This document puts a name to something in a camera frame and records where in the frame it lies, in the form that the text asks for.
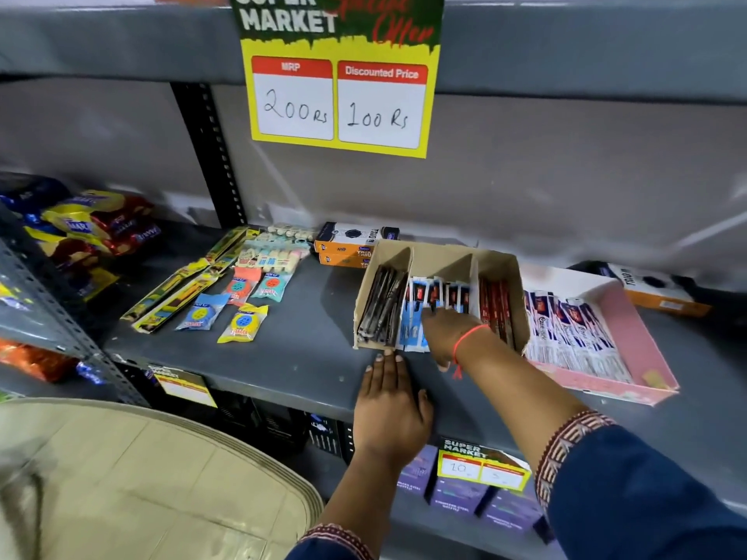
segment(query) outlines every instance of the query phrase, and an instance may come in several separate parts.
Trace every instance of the forearm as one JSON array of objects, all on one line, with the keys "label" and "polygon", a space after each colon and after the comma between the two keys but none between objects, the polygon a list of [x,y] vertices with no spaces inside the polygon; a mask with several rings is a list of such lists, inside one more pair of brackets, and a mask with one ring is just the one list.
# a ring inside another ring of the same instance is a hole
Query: forearm
[{"label": "forearm", "polygon": [[586,406],[489,330],[459,345],[457,359],[506,423],[536,471],[552,435]]},{"label": "forearm", "polygon": [[397,490],[400,472],[395,469],[378,456],[357,451],[319,522],[354,532],[377,558]]}]

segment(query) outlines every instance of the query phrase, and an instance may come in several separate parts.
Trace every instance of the open pink box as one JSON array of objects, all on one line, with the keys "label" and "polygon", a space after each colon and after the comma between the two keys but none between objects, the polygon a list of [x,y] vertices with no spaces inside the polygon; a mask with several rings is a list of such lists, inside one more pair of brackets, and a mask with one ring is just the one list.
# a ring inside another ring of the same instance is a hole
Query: open pink box
[{"label": "open pink box", "polygon": [[[612,399],[653,405],[677,394],[680,388],[677,379],[617,279],[532,263],[519,263],[519,270],[527,291],[546,290],[566,298],[580,297],[599,308],[607,331],[628,366],[635,385],[569,371],[551,364],[536,361],[532,364],[568,389]],[[517,318],[515,311],[512,315],[514,318]]]}]

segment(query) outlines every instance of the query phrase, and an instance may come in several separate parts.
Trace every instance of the red thread bracelet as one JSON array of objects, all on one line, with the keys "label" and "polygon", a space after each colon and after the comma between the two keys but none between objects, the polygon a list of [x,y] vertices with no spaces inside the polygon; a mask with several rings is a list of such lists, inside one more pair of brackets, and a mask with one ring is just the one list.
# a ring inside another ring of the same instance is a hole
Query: red thread bracelet
[{"label": "red thread bracelet", "polygon": [[472,332],[475,330],[480,330],[481,328],[490,328],[490,324],[480,324],[479,326],[475,326],[472,329],[467,330],[464,334],[462,334],[462,337],[456,341],[454,344],[454,351],[451,355],[451,360],[456,364],[456,371],[454,372],[454,378],[455,379],[461,379],[462,378],[462,366],[459,365],[459,362],[456,360],[456,349],[459,347],[459,345],[462,343],[462,340],[468,337]]}]

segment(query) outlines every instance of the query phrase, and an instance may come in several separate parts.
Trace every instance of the patterned trim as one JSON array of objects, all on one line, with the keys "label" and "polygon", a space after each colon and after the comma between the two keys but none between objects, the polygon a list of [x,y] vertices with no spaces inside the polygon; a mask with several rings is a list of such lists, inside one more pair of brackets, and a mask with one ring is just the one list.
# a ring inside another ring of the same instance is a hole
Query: patterned trim
[{"label": "patterned trim", "polygon": [[545,513],[547,513],[547,506],[550,505],[555,477],[571,449],[588,433],[612,424],[615,424],[615,421],[608,416],[586,409],[572,416],[553,434],[547,443],[545,453],[542,454],[537,474],[534,477],[534,490]]},{"label": "patterned trim", "polygon": [[351,553],[356,555],[359,560],[374,560],[374,555],[363,544],[360,538],[354,533],[340,527],[339,525],[317,525],[311,527],[309,531],[299,539],[299,542],[320,538],[324,541],[332,541],[345,546]]}]

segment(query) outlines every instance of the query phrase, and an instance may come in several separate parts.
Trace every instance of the white price box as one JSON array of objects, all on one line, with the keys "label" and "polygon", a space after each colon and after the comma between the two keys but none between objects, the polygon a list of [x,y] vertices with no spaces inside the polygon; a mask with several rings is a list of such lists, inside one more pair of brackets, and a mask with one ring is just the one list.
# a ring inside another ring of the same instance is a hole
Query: white price box
[{"label": "white price box", "polygon": [[441,474],[449,477],[459,477],[463,480],[477,480],[480,479],[481,466],[479,461],[458,458],[452,454],[443,454]]},{"label": "white price box", "polygon": [[253,56],[259,131],[331,140],[335,135],[331,61]]},{"label": "white price box", "polygon": [[519,489],[523,480],[524,475],[519,472],[490,464],[483,465],[480,473],[480,481],[482,483],[497,485],[501,488]]},{"label": "white price box", "polygon": [[417,149],[423,128],[428,67],[340,61],[338,138]]}]

